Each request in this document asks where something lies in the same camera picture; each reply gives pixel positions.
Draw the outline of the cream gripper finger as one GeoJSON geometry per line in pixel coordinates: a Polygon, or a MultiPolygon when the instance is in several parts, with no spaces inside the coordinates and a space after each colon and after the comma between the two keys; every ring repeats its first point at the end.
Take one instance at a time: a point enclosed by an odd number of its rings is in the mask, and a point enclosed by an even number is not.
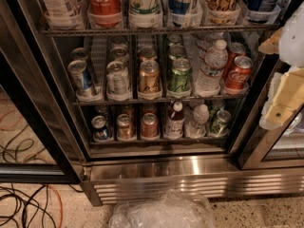
{"type": "Polygon", "coordinates": [[[258,51],[264,54],[278,54],[278,43],[281,37],[282,28],[279,28],[274,34],[272,34],[266,41],[258,46],[258,51]]]}
{"type": "Polygon", "coordinates": [[[304,104],[304,68],[292,66],[285,73],[274,74],[269,86],[259,126],[274,130],[284,125],[304,104]]]}

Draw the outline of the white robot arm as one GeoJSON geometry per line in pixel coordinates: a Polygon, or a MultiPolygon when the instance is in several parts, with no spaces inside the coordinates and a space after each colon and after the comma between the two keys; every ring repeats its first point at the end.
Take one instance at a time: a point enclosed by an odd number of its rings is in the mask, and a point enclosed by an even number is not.
{"type": "Polygon", "coordinates": [[[281,62],[291,66],[285,73],[274,74],[262,108],[259,126],[273,130],[284,125],[304,104],[304,2],[258,51],[278,54],[281,62]]]}

